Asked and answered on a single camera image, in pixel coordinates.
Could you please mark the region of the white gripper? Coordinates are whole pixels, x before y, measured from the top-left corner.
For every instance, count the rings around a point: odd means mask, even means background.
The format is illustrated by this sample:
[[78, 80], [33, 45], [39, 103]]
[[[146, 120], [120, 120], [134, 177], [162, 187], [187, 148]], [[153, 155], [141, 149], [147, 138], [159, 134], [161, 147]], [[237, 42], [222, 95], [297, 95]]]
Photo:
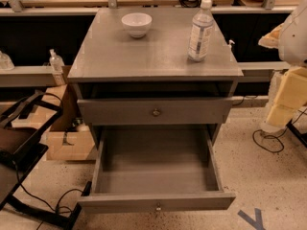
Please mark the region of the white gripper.
[[291, 67], [284, 74], [273, 74], [265, 120], [260, 127], [267, 133], [284, 129], [298, 110], [307, 104], [307, 69]]

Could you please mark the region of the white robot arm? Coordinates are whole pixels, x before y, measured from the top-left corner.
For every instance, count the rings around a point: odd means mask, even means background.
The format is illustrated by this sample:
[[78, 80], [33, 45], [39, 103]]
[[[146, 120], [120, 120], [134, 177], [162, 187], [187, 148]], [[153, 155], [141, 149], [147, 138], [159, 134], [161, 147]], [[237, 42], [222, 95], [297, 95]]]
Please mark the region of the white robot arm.
[[284, 129], [298, 110], [307, 104], [307, 0], [302, 0], [286, 20], [258, 44], [276, 48], [279, 58], [290, 64], [284, 74], [275, 73], [269, 88], [265, 120], [267, 133]]

